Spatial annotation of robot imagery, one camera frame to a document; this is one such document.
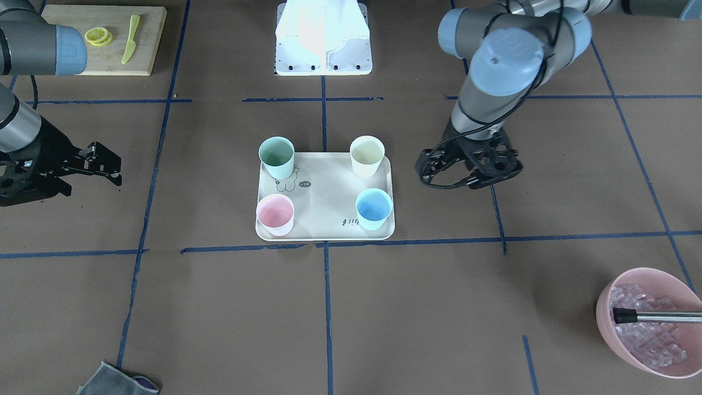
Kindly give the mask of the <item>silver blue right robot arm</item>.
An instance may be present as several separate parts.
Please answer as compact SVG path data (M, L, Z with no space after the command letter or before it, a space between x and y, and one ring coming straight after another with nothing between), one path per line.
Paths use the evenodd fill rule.
M86 45L73 27L46 22L28 1L1 3L2 75L78 75ZM3 207L70 196L75 173L122 184L121 158L99 142L81 149L8 87L1 89Z

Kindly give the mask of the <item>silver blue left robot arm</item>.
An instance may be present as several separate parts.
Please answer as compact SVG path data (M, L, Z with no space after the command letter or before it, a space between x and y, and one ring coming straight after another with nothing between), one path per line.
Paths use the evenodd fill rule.
M700 2L497 1L444 15L437 40L467 61L467 77L442 141L416 161L419 180L436 189L481 189L519 175L523 165L502 125L586 50L590 16L602 13L699 20Z

